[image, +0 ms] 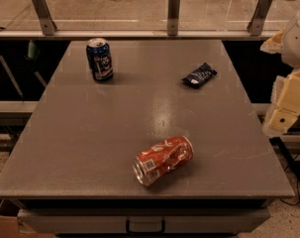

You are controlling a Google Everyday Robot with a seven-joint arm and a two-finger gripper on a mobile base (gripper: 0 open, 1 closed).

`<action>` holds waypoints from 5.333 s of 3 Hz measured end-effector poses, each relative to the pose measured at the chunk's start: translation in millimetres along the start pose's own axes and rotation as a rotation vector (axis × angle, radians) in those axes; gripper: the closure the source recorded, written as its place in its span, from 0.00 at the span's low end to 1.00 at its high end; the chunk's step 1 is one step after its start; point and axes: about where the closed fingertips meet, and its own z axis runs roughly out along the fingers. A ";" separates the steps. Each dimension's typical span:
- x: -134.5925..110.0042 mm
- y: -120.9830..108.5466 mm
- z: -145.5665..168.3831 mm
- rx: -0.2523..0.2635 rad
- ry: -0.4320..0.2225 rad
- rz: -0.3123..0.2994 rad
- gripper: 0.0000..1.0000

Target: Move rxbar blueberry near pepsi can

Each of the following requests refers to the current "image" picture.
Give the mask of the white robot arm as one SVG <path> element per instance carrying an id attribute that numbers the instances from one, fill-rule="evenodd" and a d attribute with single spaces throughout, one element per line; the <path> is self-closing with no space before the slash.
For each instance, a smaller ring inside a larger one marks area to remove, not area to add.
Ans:
<path id="1" fill-rule="evenodd" d="M 260 49 L 281 54 L 282 61 L 293 68 L 287 76 L 275 79 L 262 125 L 265 135 L 277 137 L 285 134 L 300 116 L 300 11 Z"/>

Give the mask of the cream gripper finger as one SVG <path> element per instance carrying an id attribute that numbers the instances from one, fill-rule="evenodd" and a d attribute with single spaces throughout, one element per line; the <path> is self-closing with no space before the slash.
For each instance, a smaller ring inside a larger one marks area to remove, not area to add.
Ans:
<path id="1" fill-rule="evenodd" d="M 262 131 L 268 137 L 285 134 L 299 116 L 300 68 L 295 68 L 286 77 L 279 75 L 275 79 Z"/>
<path id="2" fill-rule="evenodd" d="M 281 54 L 283 48 L 283 37 L 285 29 L 282 28 L 275 33 L 271 38 L 266 40 L 261 46 L 260 50 L 267 54 Z"/>

